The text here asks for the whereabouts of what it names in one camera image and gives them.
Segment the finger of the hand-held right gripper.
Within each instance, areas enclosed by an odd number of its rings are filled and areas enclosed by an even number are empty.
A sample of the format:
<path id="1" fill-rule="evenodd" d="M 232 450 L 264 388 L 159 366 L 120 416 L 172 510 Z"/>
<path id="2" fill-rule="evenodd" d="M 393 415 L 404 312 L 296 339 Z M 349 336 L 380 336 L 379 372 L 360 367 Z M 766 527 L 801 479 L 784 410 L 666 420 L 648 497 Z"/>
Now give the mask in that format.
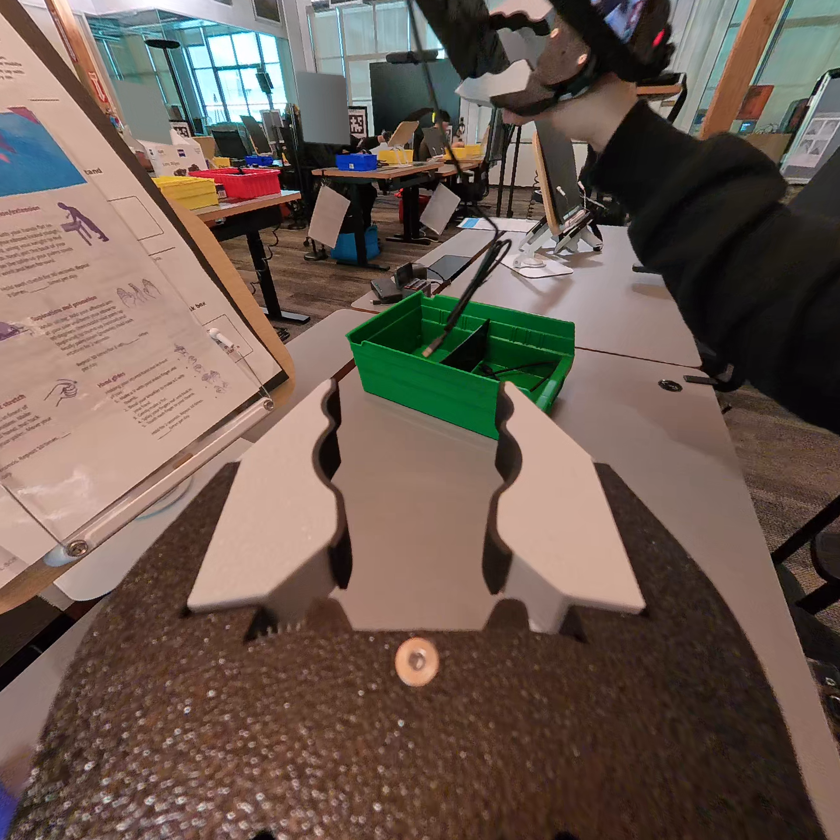
<path id="1" fill-rule="evenodd" d="M 519 59 L 501 73 L 467 78 L 456 88 L 464 100 L 499 109 L 538 109 L 543 105 L 543 87 L 532 78 L 526 59 Z"/>
<path id="2" fill-rule="evenodd" d="M 489 16 L 489 26 L 495 31 L 527 29 L 535 35 L 548 35 L 553 21 L 551 1 L 503 1 Z"/>

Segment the white stand base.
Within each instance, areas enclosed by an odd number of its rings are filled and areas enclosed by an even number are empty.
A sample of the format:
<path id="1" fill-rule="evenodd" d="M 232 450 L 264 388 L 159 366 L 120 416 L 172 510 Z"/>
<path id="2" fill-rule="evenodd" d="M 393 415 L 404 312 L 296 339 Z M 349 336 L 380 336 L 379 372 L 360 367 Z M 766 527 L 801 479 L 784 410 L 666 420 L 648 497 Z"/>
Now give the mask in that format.
<path id="1" fill-rule="evenodd" d="M 68 566 L 56 585 L 73 602 L 110 593 L 200 490 L 194 475 L 143 511 L 86 558 Z"/>

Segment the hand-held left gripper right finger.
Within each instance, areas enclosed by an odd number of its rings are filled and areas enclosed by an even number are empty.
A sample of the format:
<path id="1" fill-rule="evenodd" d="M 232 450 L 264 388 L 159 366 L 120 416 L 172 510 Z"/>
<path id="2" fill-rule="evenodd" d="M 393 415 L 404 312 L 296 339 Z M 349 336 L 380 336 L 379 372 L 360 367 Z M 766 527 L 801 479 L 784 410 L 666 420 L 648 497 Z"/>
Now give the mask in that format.
<path id="1" fill-rule="evenodd" d="M 486 588 L 556 634 L 574 607 L 642 615 L 646 603 L 592 457 L 515 385 L 500 386 L 482 550 Z"/>

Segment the large black wall screen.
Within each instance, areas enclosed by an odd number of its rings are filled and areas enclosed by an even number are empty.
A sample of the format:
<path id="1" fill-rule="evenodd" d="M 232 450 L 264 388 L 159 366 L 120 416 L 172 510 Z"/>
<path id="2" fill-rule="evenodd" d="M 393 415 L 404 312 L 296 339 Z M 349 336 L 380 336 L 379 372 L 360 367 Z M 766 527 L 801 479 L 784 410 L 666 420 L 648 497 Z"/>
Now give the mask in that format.
<path id="1" fill-rule="evenodd" d="M 448 59 L 431 61 L 428 69 L 437 103 L 449 115 L 451 124 L 457 125 L 460 113 L 457 72 Z M 394 131 L 411 114 L 433 107 L 421 66 L 377 61 L 370 63 L 369 72 L 372 118 L 378 132 Z"/>

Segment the wooden display board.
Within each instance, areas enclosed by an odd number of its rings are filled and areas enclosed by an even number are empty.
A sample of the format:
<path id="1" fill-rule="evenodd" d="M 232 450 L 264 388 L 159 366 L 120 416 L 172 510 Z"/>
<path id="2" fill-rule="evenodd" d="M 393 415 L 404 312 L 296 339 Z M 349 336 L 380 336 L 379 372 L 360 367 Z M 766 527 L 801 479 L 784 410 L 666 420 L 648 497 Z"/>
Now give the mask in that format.
<path id="1" fill-rule="evenodd" d="M 190 473 L 184 475 L 183 481 L 198 475 L 202 480 L 201 490 L 226 463 L 243 454 L 251 440 L 256 440 L 272 422 L 279 419 L 280 407 L 291 398 L 293 392 L 294 365 L 277 331 L 217 242 L 211 228 L 194 211 L 184 208 L 179 203 L 171 203 L 152 183 L 151 176 L 135 152 L 113 128 L 100 104 L 89 92 L 88 83 L 81 81 L 77 72 L 70 68 L 73 60 L 80 60 L 84 70 L 91 70 L 94 62 L 93 48 L 83 42 L 81 27 L 70 21 L 68 2 L 46 2 L 46 5 L 48 9 L 56 10 L 54 28 L 64 46 L 58 47 L 56 38 L 47 36 L 25 7 L 21 8 L 22 21 L 30 25 L 32 34 L 29 39 L 32 45 L 35 43 L 35 37 L 39 37 L 38 46 L 34 47 L 36 54 L 68 89 L 74 101 L 79 104 L 93 125 L 104 134 L 104 141 L 112 148 L 108 164 L 94 164 L 102 170 L 104 180 L 101 186 L 106 189 L 107 197 L 121 200 L 128 198 L 135 190 L 134 187 L 123 186 L 126 182 L 125 175 L 115 173 L 115 161 L 119 157 L 123 168 L 131 172 L 140 187 L 148 193 L 148 197 L 141 198 L 141 202 L 150 215 L 159 223 L 163 217 L 169 219 L 170 227 L 156 240 L 151 254 L 183 298 L 193 307 L 192 314 L 199 316 L 202 325 L 206 327 L 222 328 L 227 324 L 233 331 L 223 329 L 222 332 L 230 339 L 239 337 L 251 348 L 245 356 L 245 361 L 254 371 L 258 370 L 257 361 L 267 360 L 268 355 L 274 359 L 274 365 L 283 370 L 283 374 L 278 374 L 271 380 L 264 380 L 269 398 L 274 403 L 271 413 L 260 415 L 258 423 L 251 427 L 240 428 L 240 437 L 229 440 L 227 447 L 215 452 L 213 458 L 201 461 L 200 455 L 196 455 L 186 461 L 185 467 Z M 2 613 L 9 612 L 37 596 L 54 606 L 68 606 L 73 601 L 58 588 L 56 581 L 68 570 L 68 566 L 76 563 L 78 562 L 53 567 L 44 561 L 38 561 L 30 566 L 27 572 L 21 573 L 3 586 Z"/>

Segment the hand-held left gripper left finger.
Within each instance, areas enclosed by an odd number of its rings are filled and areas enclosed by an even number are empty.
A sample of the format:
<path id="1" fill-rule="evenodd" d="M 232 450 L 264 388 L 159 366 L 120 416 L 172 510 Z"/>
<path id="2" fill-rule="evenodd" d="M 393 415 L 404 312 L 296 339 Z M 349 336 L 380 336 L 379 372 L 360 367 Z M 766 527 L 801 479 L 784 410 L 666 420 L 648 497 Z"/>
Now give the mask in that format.
<path id="1" fill-rule="evenodd" d="M 325 380 L 241 456 L 186 607 L 254 607 L 278 624 L 346 590 L 353 570 L 343 495 L 340 389 Z"/>

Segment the hanging white paper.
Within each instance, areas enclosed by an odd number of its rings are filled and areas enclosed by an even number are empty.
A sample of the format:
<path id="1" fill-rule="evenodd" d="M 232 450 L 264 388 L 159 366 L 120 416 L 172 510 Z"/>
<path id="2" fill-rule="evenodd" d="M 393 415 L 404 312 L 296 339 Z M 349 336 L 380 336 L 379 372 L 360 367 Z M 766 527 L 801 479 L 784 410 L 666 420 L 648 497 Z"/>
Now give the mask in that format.
<path id="1" fill-rule="evenodd" d="M 336 246 L 350 199 L 328 185 L 321 185 L 311 214 L 308 236 L 332 249 Z"/>
<path id="2" fill-rule="evenodd" d="M 419 221 L 427 231 L 441 235 L 459 204 L 459 196 L 444 183 L 439 183 L 422 211 Z"/>

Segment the red storage bin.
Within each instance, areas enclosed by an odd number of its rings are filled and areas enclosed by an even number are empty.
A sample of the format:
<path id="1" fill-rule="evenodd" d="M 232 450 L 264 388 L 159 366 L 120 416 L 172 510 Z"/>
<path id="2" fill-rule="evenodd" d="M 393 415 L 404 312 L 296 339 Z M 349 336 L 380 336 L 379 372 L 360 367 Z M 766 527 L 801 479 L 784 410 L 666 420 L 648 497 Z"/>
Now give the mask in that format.
<path id="1" fill-rule="evenodd" d="M 279 172 L 268 167 L 222 167 L 188 174 L 212 180 L 223 187 L 229 200 L 249 200 L 281 193 Z"/>

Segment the person's right forearm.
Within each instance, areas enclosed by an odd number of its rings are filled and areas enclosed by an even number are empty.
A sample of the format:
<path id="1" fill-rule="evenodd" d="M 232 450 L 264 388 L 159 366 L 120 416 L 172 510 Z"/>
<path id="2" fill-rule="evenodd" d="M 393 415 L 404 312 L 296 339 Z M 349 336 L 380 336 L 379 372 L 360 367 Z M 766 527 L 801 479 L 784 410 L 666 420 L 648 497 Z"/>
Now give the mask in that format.
<path id="1" fill-rule="evenodd" d="M 731 134 L 696 140 L 639 102 L 593 182 L 694 337 L 762 394 L 839 432 L 839 227 L 783 203 L 770 160 Z"/>

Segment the person's right hand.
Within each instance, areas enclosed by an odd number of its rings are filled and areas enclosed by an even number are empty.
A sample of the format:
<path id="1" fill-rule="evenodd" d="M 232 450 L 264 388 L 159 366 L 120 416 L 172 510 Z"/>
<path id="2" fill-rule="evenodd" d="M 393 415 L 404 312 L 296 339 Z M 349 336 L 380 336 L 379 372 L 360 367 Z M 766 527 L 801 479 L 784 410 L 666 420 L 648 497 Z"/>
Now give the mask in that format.
<path id="1" fill-rule="evenodd" d="M 638 104 L 637 85 L 608 74 L 584 95 L 562 101 L 541 115 L 570 140 L 604 153 L 627 115 Z"/>

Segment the large white printed sheet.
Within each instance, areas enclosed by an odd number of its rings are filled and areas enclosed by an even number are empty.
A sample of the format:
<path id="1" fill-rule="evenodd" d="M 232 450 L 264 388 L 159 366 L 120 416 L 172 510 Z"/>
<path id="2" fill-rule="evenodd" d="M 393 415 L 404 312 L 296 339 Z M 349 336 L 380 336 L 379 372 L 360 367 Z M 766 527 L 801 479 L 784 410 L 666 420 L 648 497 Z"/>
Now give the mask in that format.
<path id="1" fill-rule="evenodd" d="M 99 189 L 159 267 L 151 254 L 152 246 L 170 227 L 169 219 L 163 217 L 159 223 L 151 216 L 141 202 L 141 198 L 148 197 L 148 193 L 140 187 L 131 172 L 123 168 L 119 157 L 115 161 L 115 173 L 126 176 L 122 186 L 134 187 L 135 190 L 128 198 L 121 200 L 107 197 L 106 189 L 102 187 L 102 169 L 94 165 L 107 165 L 112 148 L 104 141 L 104 134 L 74 101 L 68 89 L 36 54 L 34 47 L 39 45 L 39 37 L 35 37 L 33 45 L 30 43 L 32 31 L 30 25 L 22 21 L 21 8 L 18 2 L 2 2 L 2 111 L 17 107 L 31 111 L 82 170 L 86 179 Z M 164 270 L 160 269 L 170 281 Z M 192 312 L 193 307 L 173 287 Z M 194 317 L 202 325 L 200 317 Z M 186 468 L 188 459 L 196 455 L 200 455 L 201 461 L 212 459 L 215 452 L 228 446 L 229 440 L 240 437 L 240 428 L 257 424 L 260 415 L 272 411 L 273 404 L 264 380 L 283 374 L 283 370 L 274 365 L 272 356 L 268 355 L 267 360 L 258 360 L 258 370 L 254 371 L 245 361 L 251 348 L 239 337 L 228 338 L 222 332 L 223 329 L 233 331 L 227 324 L 222 328 L 203 327 L 220 347 L 234 356 L 236 363 L 246 364 L 248 370 L 255 374 L 258 380 L 257 395 L 64 539 L 53 536 L 10 491 L 2 488 L 2 588 L 38 561 L 53 567 L 78 562 L 166 496 L 172 488 L 180 485 L 184 475 L 190 473 Z"/>

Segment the small black device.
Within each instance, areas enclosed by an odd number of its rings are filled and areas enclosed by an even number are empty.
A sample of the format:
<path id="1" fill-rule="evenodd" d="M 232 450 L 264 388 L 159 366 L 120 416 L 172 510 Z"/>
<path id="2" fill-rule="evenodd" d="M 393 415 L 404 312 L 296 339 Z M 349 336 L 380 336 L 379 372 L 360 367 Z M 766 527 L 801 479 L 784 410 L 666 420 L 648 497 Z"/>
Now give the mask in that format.
<path id="1" fill-rule="evenodd" d="M 429 268 L 409 262 L 397 267 L 389 277 L 372 280 L 373 305 L 392 305 L 416 292 L 426 298 L 432 297 L 433 283 L 429 278 L 430 274 Z"/>

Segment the green plastic bin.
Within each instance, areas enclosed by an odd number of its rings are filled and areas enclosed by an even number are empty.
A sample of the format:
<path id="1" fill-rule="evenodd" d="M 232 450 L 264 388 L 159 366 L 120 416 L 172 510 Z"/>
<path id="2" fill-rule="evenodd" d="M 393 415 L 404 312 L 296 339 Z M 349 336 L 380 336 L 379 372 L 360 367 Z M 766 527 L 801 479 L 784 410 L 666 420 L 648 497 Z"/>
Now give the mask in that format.
<path id="1" fill-rule="evenodd" d="M 575 325 L 471 301 L 425 357 L 457 304 L 453 297 L 416 292 L 350 331 L 364 390 L 494 439 L 504 384 L 549 414 L 574 362 Z"/>

